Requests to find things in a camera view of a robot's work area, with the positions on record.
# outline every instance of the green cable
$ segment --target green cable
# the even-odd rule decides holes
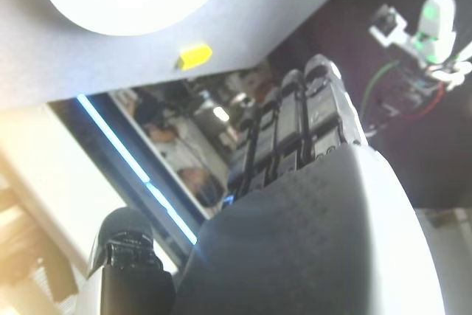
[[[374,85],[378,82],[378,80],[383,77],[390,69],[394,68],[395,66],[398,65],[400,61],[399,60],[394,60],[393,62],[385,64],[382,68],[378,70],[378,72],[375,73],[375,75],[372,77],[370,80],[369,84],[366,87],[366,91],[364,92],[364,96],[362,97],[362,102],[361,102],[361,109],[360,112],[361,114],[359,115],[362,118],[364,118],[366,107],[367,107],[367,102],[369,101],[369,96],[370,93],[372,92],[372,89],[374,88]]]

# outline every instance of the robotic hand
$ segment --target robotic hand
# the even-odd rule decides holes
[[[452,55],[454,32],[454,0],[426,0],[421,10],[418,30],[413,36],[405,32],[406,20],[394,7],[383,5],[375,14],[371,35],[384,47],[400,47],[411,55],[425,77],[446,85],[447,90],[461,85],[472,72],[467,60],[472,56],[472,43]]]
[[[444,315],[431,254],[327,58],[248,113],[227,207],[198,233],[174,300],[133,211],[105,220],[78,314]]]

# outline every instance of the blue light strip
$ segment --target blue light strip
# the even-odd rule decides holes
[[[179,229],[187,236],[190,243],[195,245],[197,243],[197,237],[193,234],[192,230],[185,224],[184,220],[177,214],[176,210],[172,207],[169,201],[164,197],[162,192],[154,186],[151,181],[150,177],[146,172],[142,169],[139,163],[133,158],[131,153],[128,149],[123,145],[123,143],[119,140],[117,135],[111,130],[110,126],[105,122],[102,116],[98,113],[95,107],[91,104],[87,96],[84,94],[80,94],[77,96],[77,100],[79,103],[84,107],[87,111],[88,115],[93,119],[93,121],[97,124],[98,128],[105,134],[108,138],[110,143],[117,149],[118,153],[121,157],[126,161],[129,167],[134,171],[134,173],[138,176],[138,178],[145,184],[146,188],[149,192],[154,196],[154,198],[161,204],[167,211],[167,214],[170,218],[176,223]]]

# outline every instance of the yellow object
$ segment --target yellow object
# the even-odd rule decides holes
[[[206,63],[212,56],[212,53],[212,49],[206,44],[189,48],[181,52],[177,67],[180,70],[195,68],[196,66]]]

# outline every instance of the dark background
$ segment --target dark background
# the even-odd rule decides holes
[[[384,3],[397,9],[414,33],[425,0],[329,0],[269,56],[277,77],[302,69],[316,53],[334,60],[359,108],[375,72],[389,61],[368,33]],[[472,0],[456,0],[459,47],[472,40]],[[397,120],[371,144],[393,166],[414,207],[472,205],[472,77],[448,92],[421,120]]]

